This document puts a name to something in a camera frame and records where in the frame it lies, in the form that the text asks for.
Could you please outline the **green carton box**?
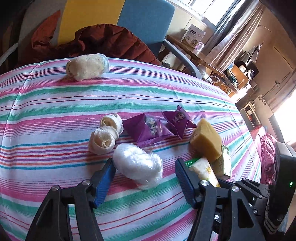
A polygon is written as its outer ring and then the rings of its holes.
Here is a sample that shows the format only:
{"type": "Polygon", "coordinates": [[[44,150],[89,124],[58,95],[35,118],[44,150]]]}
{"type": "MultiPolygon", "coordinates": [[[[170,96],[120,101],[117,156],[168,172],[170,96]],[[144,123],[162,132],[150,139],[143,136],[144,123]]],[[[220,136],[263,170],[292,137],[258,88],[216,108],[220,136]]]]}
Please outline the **green carton box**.
{"type": "Polygon", "coordinates": [[[211,166],[217,178],[228,180],[232,177],[230,151],[222,144],[221,152],[221,156],[211,166]]]}

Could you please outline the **green tissue pack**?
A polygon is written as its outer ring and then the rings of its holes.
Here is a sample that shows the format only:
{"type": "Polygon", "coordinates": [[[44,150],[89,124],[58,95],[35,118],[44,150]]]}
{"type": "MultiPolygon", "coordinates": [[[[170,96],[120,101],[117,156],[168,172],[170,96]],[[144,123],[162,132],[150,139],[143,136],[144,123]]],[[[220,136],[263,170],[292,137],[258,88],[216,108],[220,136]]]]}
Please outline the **green tissue pack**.
{"type": "Polygon", "coordinates": [[[205,157],[185,161],[185,165],[189,168],[189,170],[194,171],[200,180],[206,180],[214,187],[220,187],[214,171],[205,157]]]}

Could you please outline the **yellow sponge block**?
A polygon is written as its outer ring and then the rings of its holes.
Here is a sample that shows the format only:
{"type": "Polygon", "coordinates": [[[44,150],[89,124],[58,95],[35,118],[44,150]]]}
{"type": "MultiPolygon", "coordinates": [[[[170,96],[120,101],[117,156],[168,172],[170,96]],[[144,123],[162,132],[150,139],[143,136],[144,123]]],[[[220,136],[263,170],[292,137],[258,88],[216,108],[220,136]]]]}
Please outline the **yellow sponge block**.
{"type": "Polygon", "coordinates": [[[222,155],[222,140],[215,128],[202,118],[193,130],[190,138],[191,146],[201,157],[207,158],[210,164],[222,155]]]}

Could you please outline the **white plastic bundle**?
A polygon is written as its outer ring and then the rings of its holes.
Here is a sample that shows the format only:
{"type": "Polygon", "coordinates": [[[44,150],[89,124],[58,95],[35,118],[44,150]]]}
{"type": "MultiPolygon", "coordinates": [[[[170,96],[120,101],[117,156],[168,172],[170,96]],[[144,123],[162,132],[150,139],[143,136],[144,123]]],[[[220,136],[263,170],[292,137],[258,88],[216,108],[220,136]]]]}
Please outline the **white plastic bundle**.
{"type": "Polygon", "coordinates": [[[133,180],[141,190],[158,186],[162,179],[162,158],[134,144],[118,145],[114,150],[112,160],[116,169],[125,177],[133,180]]]}

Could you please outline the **white sock front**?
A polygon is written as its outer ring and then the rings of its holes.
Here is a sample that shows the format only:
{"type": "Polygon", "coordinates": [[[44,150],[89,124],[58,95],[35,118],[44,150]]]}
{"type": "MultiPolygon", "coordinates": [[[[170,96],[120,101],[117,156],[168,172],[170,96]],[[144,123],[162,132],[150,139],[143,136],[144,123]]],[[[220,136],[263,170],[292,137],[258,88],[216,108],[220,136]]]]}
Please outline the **white sock front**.
{"type": "Polygon", "coordinates": [[[112,151],[115,141],[119,138],[117,130],[112,126],[100,126],[91,133],[88,149],[97,155],[107,154],[112,151]]]}

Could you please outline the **white sock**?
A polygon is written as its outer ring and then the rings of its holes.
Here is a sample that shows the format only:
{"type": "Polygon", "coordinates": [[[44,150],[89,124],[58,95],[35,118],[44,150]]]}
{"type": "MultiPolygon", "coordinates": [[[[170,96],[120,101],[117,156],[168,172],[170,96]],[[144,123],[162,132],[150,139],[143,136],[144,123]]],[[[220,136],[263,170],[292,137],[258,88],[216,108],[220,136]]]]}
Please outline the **white sock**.
{"type": "Polygon", "coordinates": [[[100,126],[91,133],[88,149],[97,155],[107,154],[112,151],[115,141],[119,138],[117,130],[112,126],[100,126]]]}
{"type": "Polygon", "coordinates": [[[103,116],[100,120],[100,126],[111,126],[119,135],[123,132],[123,121],[117,113],[103,116]]]}

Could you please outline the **purple snack packet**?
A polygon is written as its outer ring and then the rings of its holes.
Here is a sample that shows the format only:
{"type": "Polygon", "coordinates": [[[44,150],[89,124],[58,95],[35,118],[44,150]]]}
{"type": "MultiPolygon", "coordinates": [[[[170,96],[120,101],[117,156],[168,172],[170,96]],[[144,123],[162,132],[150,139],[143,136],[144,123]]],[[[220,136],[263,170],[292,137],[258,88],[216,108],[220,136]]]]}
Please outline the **purple snack packet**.
{"type": "Polygon", "coordinates": [[[176,136],[155,116],[145,113],[124,120],[123,128],[141,148],[176,136]]]}
{"type": "Polygon", "coordinates": [[[174,111],[162,111],[161,113],[167,121],[167,128],[180,139],[183,139],[186,129],[197,127],[189,114],[179,105],[174,111]]]}

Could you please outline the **cream sock pair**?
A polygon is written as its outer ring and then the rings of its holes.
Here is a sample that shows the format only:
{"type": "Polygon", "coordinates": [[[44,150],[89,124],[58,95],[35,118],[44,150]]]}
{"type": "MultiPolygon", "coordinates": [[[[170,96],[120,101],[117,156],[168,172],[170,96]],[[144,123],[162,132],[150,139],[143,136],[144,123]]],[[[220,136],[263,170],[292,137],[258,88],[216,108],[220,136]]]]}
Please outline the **cream sock pair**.
{"type": "Polygon", "coordinates": [[[66,64],[66,74],[76,81],[99,77],[109,69],[110,63],[104,54],[82,55],[69,60],[66,64]]]}

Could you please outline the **striped pink green bedsheet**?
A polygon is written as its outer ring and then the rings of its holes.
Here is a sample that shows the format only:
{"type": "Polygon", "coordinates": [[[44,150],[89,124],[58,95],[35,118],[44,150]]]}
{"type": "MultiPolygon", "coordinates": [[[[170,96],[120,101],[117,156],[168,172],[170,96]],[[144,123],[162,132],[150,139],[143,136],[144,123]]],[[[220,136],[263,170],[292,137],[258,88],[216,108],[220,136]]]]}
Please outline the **striped pink green bedsheet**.
{"type": "MultiPolygon", "coordinates": [[[[182,106],[194,122],[206,119],[230,150],[232,179],[260,181],[261,164],[251,134],[230,98],[219,88],[184,73],[136,61],[110,59],[102,77],[77,82],[67,60],[23,66],[1,75],[1,226],[24,240],[54,185],[72,187],[92,176],[111,154],[89,152],[100,119],[123,120],[182,106]]],[[[105,240],[186,240],[196,211],[175,175],[175,160],[196,157],[184,138],[149,146],[163,160],[160,184],[139,190],[116,173],[105,202],[95,210],[105,240]]]]}

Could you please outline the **wooden side table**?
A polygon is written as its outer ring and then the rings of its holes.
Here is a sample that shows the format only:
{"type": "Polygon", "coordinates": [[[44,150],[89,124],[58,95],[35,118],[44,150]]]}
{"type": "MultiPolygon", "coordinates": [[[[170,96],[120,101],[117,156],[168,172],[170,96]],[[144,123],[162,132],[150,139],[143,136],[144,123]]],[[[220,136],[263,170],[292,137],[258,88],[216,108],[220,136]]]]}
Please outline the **wooden side table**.
{"type": "Polygon", "coordinates": [[[231,90],[238,94],[238,88],[235,87],[232,82],[230,82],[227,78],[227,76],[222,73],[221,71],[219,71],[217,68],[215,68],[214,66],[212,66],[211,64],[207,63],[206,61],[204,61],[202,58],[198,57],[197,54],[193,53],[193,51],[189,48],[189,46],[185,45],[184,43],[182,43],[181,41],[177,40],[176,38],[172,37],[171,35],[167,35],[166,39],[172,43],[172,44],[176,44],[178,47],[180,47],[183,51],[185,51],[188,55],[191,56],[190,60],[195,60],[198,65],[203,65],[206,68],[210,69],[211,71],[213,71],[214,73],[218,74],[221,78],[223,78],[223,80],[226,81],[227,85],[231,88],[231,90]]]}

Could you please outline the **brown curtain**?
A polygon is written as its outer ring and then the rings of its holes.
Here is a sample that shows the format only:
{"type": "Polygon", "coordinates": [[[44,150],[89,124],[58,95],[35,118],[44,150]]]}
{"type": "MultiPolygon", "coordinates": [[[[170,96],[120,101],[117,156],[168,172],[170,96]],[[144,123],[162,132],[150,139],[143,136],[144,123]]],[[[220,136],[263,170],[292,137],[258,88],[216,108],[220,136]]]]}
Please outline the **brown curtain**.
{"type": "Polygon", "coordinates": [[[204,61],[224,71],[254,34],[265,10],[260,1],[239,1],[204,47],[204,61]]]}

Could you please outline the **white appliance box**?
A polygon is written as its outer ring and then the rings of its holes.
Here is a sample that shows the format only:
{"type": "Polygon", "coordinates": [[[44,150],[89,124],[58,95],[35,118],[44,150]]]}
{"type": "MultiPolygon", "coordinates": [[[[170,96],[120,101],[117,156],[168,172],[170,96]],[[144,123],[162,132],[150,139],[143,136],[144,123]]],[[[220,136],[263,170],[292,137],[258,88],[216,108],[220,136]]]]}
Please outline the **white appliance box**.
{"type": "Polygon", "coordinates": [[[199,29],[195,25],[191,25],[186,30],[180,41],[191,48],[195,48],[205,36],[205,34],[206,32],[204,32],[203,30],[199,29]]]}

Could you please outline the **dark red jacket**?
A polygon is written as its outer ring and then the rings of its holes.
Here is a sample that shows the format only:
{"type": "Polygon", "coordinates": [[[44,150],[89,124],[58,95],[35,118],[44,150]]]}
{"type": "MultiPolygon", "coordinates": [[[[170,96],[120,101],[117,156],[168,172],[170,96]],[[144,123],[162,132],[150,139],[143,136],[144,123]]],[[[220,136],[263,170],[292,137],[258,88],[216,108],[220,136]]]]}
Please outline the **dark red jacket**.
{"type": "Polygon", "coordinates": [[[30,43],[20,56],[20,66],[48,60],[73,58],[87,54],[104,54],[106,57],[135,60],[160,66],[150,48],[130,30],[113,24],[98,24],[79,29],[74,40],[53,46],[61,11],[56,11],[33,33],[30,43]]]}

